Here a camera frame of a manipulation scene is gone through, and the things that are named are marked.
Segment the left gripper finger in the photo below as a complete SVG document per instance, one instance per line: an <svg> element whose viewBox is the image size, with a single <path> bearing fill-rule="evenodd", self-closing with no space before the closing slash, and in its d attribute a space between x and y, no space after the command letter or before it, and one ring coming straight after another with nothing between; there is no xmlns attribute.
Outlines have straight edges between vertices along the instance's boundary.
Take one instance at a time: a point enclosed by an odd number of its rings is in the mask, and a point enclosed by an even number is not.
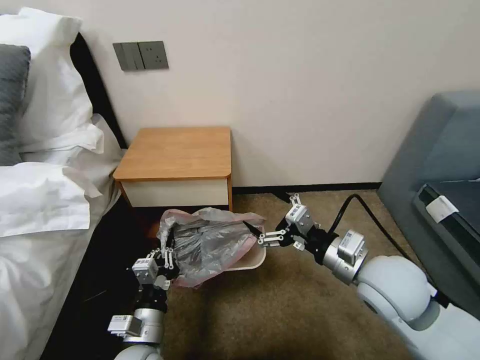
<svg viewBox="0 0 480 360"><path fill-rule="evenodd" d="M166 278L171 281L175 277L175 262L174 262L174 247L175 247L175 229L172 227L169 231L166 240Z"/></svg>
<svg viewBox="0 0 480 360"><path fill-rule="evenodd" d="M168 268L168 248L157 247L152 249L147 258L149 269Z"/></svg>

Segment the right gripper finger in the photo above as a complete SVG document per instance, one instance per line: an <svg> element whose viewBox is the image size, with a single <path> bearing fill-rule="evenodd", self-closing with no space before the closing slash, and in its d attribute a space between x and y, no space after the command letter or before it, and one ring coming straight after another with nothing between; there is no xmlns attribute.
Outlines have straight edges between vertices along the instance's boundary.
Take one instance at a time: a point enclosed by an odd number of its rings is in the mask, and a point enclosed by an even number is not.
<svg viewBox="0 0 480 360"><path fill-rule="evenodd" d="M243 221L243 224L250 231L250 233L257 239L257 244L263 248L273 247L287 247L289 242L287 241L287 231L285 229L264 232L259 228L253 226L247 221Z"/></svg>
<svg viewBox="0 0 480 360"><path fill-rule="evenodd" d="M289 210L287 213L303 213L304 212L304 205L301 203L300 196L298 193L294 193L293 195L291 195L283 191L275 191L274 195L289 206Z"/></svg>

